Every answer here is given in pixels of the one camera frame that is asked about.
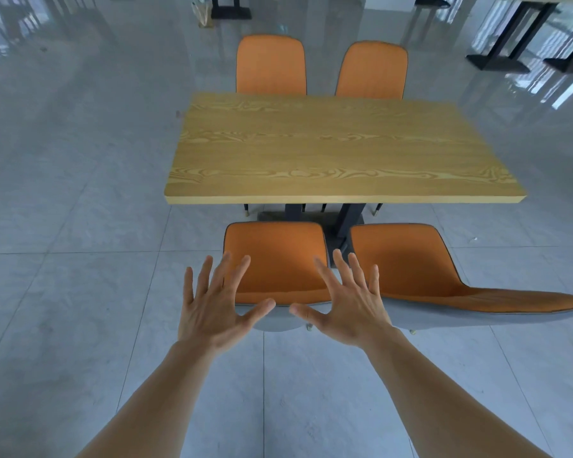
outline orange leather upholstery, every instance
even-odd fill
[[[231,252],[231,269],[245,255],[251,265],[237,289],[237,303],[257,303],[268,297],[277,304],[330,300],[313,258],[327,263],[322,227],[312,222],[232,223],[225,232],[224,252]]]
[[[489,313],[551,313],[573,309],[560,292],[470,288],[464,284],[439,232],[431,225],[357,225],[352,247],[368,279],[378,265],[383,297]]]
[[[236,91],[250,94],[306,94],[306,56],[299,40],[249,35],[237,48]]]
[[[402,99],[407,51],[383,41],[359,41],[346,51],[336,96]]]

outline right arm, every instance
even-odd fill
[[[293,304],[291,312],[344,344],[365,351],[389,391],[420,458],[548,458],[463,390],[393,327],[379,291],[378,267],[369,285],[354,254],[352,268],[333,253],[342,284],[321,262],[332,308],[322,314]]]

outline skin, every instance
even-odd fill
[[[479,404],[393,327],[382,304],[378,267],[370,282],[354,254],[350,267],[333,253],[342,282],[315,259],[332,299],[328,314],[294,303],[292,314],[343,344],[360,347],[381,377],[420,458],[544,458],[544,453]],[[184,276],[178,340],[153,374],[78,457],[180,456],[195,401],[214,358],[241,340],[275,306],[260,302],[246,315],[235,312],[237,285],[246,256],[225,281],[229,253],[209,282],[208,256],[193,294],[193,270]]]

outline chair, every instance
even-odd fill
[[[307,94],[304,46],[282,35],[244,37],[237,47],[236,92]],[[244,215],[249,215],[248,204]]]
[[[336,96],[402,99],[407,74],[407,51],[383,41],[353,43],[342,61]],[[378,204],[373,215],[377,215]]]
[[[255,328],[287,331],[305,322],[288,312],[294,302],[329,311],[327,286],[316,271],[313,257],[327,263],[322,227],[312,222],[232,223],[225,231],[224,252],[231,252],[231,273],[245,255],[251,265],[236,293],[236,311],[243,315],[268,297],[276,307]]]
[[[353,226],[350,240],[368,279],[378,265],[382,300],[395,326],[409,329],[541,323],[573,316],[573,295],[471,288],[431,225]]]

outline glossy floor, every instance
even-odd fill
[[[185,266],[218,256],[245,217],[170,208],[163,186],[191,93],[234,91],[249,33],[301,39],[312,94],[334,92],[352,42],[405,45],[406,98],[458,103],[529,196],[385,205],[367,221],[436,225],[470,284],[573,292],[573,76],[541,62],[573,49],[573,5],[523,54],[532,72],[505,75],[464,56],[489,49],[509,0],[412,12],[243,0],[253,20],[214,29],[198,28],[191,0],[28,1],[0,1],[0,457],[74,455],[174,340]],[[263,208],[280,207],[251,206]],[[573,458],[573,320],[407,335],[526,437]],[[364,355],[305,330],[253,331],[221,357],[183,451],[413,454]]]

